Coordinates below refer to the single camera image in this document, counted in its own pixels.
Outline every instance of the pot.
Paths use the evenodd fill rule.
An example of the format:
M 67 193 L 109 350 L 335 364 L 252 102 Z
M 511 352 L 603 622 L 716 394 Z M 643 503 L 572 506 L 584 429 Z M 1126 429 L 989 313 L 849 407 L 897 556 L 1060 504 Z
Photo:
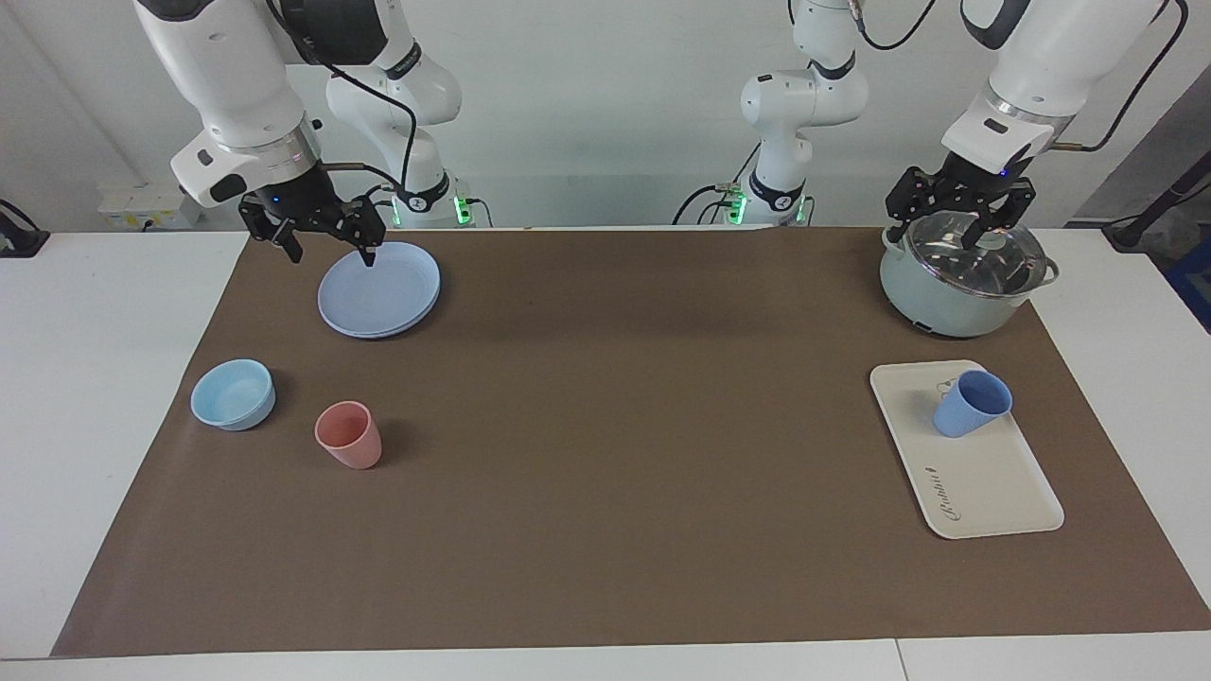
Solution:
M 913 326 L 954 338 L 991 333 L 1031 293 L 1060 277 L 1034 235 L 1016 225 L 985 234 L 975 247 L 962 238 L 976 216 L 942 211 L 911 225 L 893 244 L 883 230 L 883 291 Z

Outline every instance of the plastic cup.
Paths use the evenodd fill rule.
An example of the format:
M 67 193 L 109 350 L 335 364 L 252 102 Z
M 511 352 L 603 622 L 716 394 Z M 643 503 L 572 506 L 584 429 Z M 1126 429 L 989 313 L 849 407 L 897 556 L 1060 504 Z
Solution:
M 947 437 L 963 437 L 1005 416 L 1014 395 L 1005 382 L 987 371 L 968 371 L 934 412 L 934 427 Z
M 377 464 L 383 439 L 371 410 L 361 402 L 337 402 L 315 422 L 315 441 L 338 462 L 356 470 Z

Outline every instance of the stack of plates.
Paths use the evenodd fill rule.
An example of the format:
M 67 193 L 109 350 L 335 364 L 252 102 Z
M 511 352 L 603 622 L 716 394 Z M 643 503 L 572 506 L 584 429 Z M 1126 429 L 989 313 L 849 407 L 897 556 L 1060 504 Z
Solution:
M 351 338 L 386 338 L 425 319 L 441 285 L 429 252 L 390 241 L 378 247 L 374 267 L 366 267 L 356 251 L 332 265 L 320 282 L 320 316 Z

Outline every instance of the blue cup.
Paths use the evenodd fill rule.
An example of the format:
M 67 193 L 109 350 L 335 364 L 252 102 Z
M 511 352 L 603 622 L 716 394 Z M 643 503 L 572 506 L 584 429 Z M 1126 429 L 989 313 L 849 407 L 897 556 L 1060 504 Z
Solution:
M 1014 407 L 1005 382 L 987 371 L 965 372 L 934 412 L 934 427 L 947 437 L 963 437 Z

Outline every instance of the black cable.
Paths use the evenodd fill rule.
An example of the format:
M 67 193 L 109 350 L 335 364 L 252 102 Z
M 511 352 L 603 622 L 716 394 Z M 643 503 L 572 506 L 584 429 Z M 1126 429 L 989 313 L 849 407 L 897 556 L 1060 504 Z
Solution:
M 1165 61 L 1165 57 L 1169 56 L 1169 51 L 1172 50 L 1173 45 L 1177 44 L 1177 40 L 1182 38 L 1182 33 L 1186 32 L 1186 24 L 1190 19 L 1190 6 L 1187 4 L 1186 0 L 1173 0 L 1173 4 L 1177 5 L 1178 11 L 1181 12 L 1177 19 L 1177 27 L 1173 29 L 1173 35 L 1171 35 L 1169 38 L 1169 42 L 1166 42 L 1165 46 L 1160 48 L 1160 52 L 1157 55 L 1157 58 L 1152 61 L 1152 64 L 1148 67 L 1148 70 L 1143 71 L 1143 76 L 1140 78 L 1135 87 L 1131 90 L 1131 95 L 1127 96 L 1127 101 L 1123 104 L 1123 108 L 1119 109 L 1119 115 L 1114 118 L 1114 122 L 1110 124 L 1110 128 L 1106 131 L 1106 136 L 1102 137 L 1102 141 L 1098 142 L 1097 144 L 1094 144 L 1092 147 L 1085 147 L 1085 145 L 1078 147 L 1077 144 L 1069 142 L 1057 142 L 1054 145 L 1054 149 L 1056 151 L 1081 151 L 1085 154 L 1092 154 L 1094 151 L 1101 151 L 1102 148 L 1106 147 L 1107 143 L 1109 143 L 1110 138 L 1114 137 L 1114 133 L 1118 132 L 1119 125 L 1123 122 L 1123 119 L 1126 118 L 1127 111 L 1131 110 L 1131 105 L 1135 104 L 1135 99 L 1140 95 L 1140 91 L 1143 90 L 1143 86 L 1148 84 L 1148 79 L 1152 78 L 1152 74 L 1157 70 L 1158 67 L 1160 67 L 1160 63 Z
M 282 27 L 282 30 L 286 32 L 286 35 L 291 36 L 294 40 L 295 46 L 298 46 L 298 48 L 300 51 L 303 51 L 304 53 L 306 53 L 308 57 L 310 57 L 312 61 L 317 62 L 323 68 L 326 68 L 329 71 L 332 71 L 333 75 L 349 81 L 351 85 L 354 85 L 358 90 L 361 90 L 361 91 L 363 91 L 363 92 L 366 92 L 368 95 L 372 95 L 372 96 L 374 96 L 374 97 L 377 97 L 377 98 L 386 102 L 388 104 L 398 107 L 400 109 L 403 110 L 403 113 L 408 114 L 408 119 L 412 121 L 412 128 L 408 130 L 408 145 L 403 150 L 403 168 L 400 171 L 400 182 L 398 182 L 398 187 L 401 189 L 408 187 L 408 162 L 412 160 L 412 145 L 417 141 L 417 113 L 413 111 L 412 108 L 409 108 L 403 102 L 400 102 L 398 99 L 396 99 L 394 97 L 389 97 L 386 95 L 383 95 L 378 90 L 374 90 L 373 87 L 371 87 L 371 86 L 366 85 L 365 82 L 357 80 L 356 78 L 349 75 L 348 73 L 343 71 L 340 68 L 338 68 L 337 65 L 334 65 L 332 62 L 329 62 L 329 61 L 325 59 L 323 57 L 321 57 L 311 47 L 311 45 L 308 44 L 308 41 L 306 41 L 308 36 L 299 35 L 298 32 L 295 32 L 293 28 L 291 28 L 291 25 L 288 23 L 286 23 L 286 19 L 282 17 L 282 13 L 277 10 L 277 5 L 274 2 L 274 0 L 265 0 L 265 6 L 269 7 L 269 13 L 274 16 L 274 21 L 277 22 L 277 25 Z
M 1204 184 L 1203 187 L 1195 189 L 1194 191 L 1190 191 L 1186 196 L 1182 196 L 1181 200 L 1178 200 L 1176 204 L 1173 204 L 1173 207 L 1181 206 L 1182 204 L 1186 204 L 1187 201 L 1193 201 L 1194 199 L 1196 199 L 1199 196 L 1199 194 L 1203 194 L 1207 189 L 1211 189 L 1211 182 Z
M 17 206 L 13 206 L 12 204 L 10 204 L 8 201 L 5 201 L 4 199 L 0 199 L 0 206 L 4 206 L 5 208 L 8 210 L 10 213 L 12 213 L 12 214 L 19 217 L 21 219 L 25 221 L 25 224 L 28 224 L 29 227 L 33 227 L 34 230 L 38 230 L 38 224 L 34 223 L 34 221 L 29 219 L 29 216 L 27 216 L 25 212 L 22 211 L 21 208 L 18 208 Z
M 386 171 L 379 170 L 379 168 L 377 168 L 374 166 L 371 166 L 371 165 L 367 165 L 367 164 L 320 164 L 320 170 L 322 170 L 325 172 L 340 172 L 340 171 L 366 171 L 366 172 L 372 172 L 372 173 L 381 177 L 383 179 L 388 181 L 391 184 L 391 187 L 395 188 L 395 190 L 397 193 L 401 189 L 403 189 L 403 185 L 401 185 L 398 182 L 396 182 L 396 179 L 392 178 L 390 174 L 388 174 Z M 372 187 L 366 193 L 366 195 L 368 196 L 368 195 L 373 194 L 374 190 L 375 190 L 375 188 L 377 188 L 377 185 Z
M 731 201 L 716 201 L 714 204 L 707 204 L 707 206 L 702 208 L 702 212 L 699 213 L 698 222 L 694 224 L 702 224 L 702 221 L 706 218 L 706 211 L 714 208 L 714 214 L 719 214 L 719 208 L 727 208 L 730 205 Z
M 735 184 L 735 183 L 740 182 L 740 176 L 745 174 L 745 168 L 748 167 L 748 164 L 753 162 L 753 159 L 757 158 L 757 151 L 759 151 L 759 150 L 761 150 L 761 142 L 758 142 L 756 145 L 753 145 L 753 150 L 748 153 L 748 158 L 745 159 L 745 162 L 740 166 L 740 170 L 736 171 L 736 177 L 731 178 L 731 184 Z M 719 207 L 722 207 L 722 206 L 717 206 L 714 208 L 714 213 L 711 216 L 711 224 L 714 224 L 714 221 L 718 219 L 718 217 L 719 217 Z
M 1199 189 L 1195 189 L 1194 191 L 1190 191 L 1186 196 L 1182 196 L 1181 199 L 1178 199 L 1173 204 L 1172 207 L 1176 208 L 1177 206 L 1181 206 L 1182 204 L 1186 204 L 1188 201 L 1193 201 L 1194 199 L 1196 199 L 1200 194 L 1203 194 L 1207 189 L 1211 189 L 1211 182 L 1207 182 L 1206 184 L 1204 184 Z M 1123 217 L 1123 218 L 1112 219 L 1110 222 L 1102 223 L 1101 228 L 1106 229 L 1107 227 L 1114 227 L 1115 224 L 1121 224 L 1124 222 L 1131 222 L 1131 221 L 1137 219 L 1140 217 L 1143 217 L 1143 213 L 1136 213 L 1133 216 L 1126 216 L 1126 217 Z
M 483 212 L 488 213 L 488 227 L 492 229 L 497 229 L 497 223 L 492 222 L 492 208 L 488 206 L 487 201 L 484 201 L 483 199 L 467 199 L 466 202 L 471 205 L 478 204 L 483 206 Z
M 920 25 L 925 23 L 925 19 L 929 17 L 929 13 L 934 11 L 934 5 L 936 4 L 937 0 L 929 0 L 929 4 L 925 5 L 925 10 L 923 10 L 920 16 L 917 17 L 917 23 L 912 24 L 912 28 L 908 29 L 908 33 L 906 33 L 903 38 L 896 40 L 890 45 L 879 45 L 878 42 L 874 41 L 874 39 L 871 38 L 868 33 L 866 33 L 866 19 L 857 19 L 857 33 L 862 35 L 862 40 L 865 40 L 867 45 L 874 47 L 876 50 L 880 50 L 884 52 L 895 50 L 896 47 L 902 46 L 905 42 L 908 42 L 908 40 L 911 40 L 912 36 L 917 34 L 917 29 L 919 29 Z
M 682 207 L 677 208 L 677 214 L 673 216 L 672 224 L 677 224 L 678 222 L 681 222 L 682 214 L 684 214 L 685 213 L 685 208 L 688 208 L 689 205 L 694 202 L 694 199 L 698 199 L 702 194 L 707 194 L 710 191 L 719 191 L 719 190 L 716 189 L 713 184 L 707 184 L 706 187 L 702 187 L 701 189 L 698 189 L 696 191 L 694 191 L 693 194 L 690 194 L 689 199 L 685 199 L 685 202 L 682 204 Z

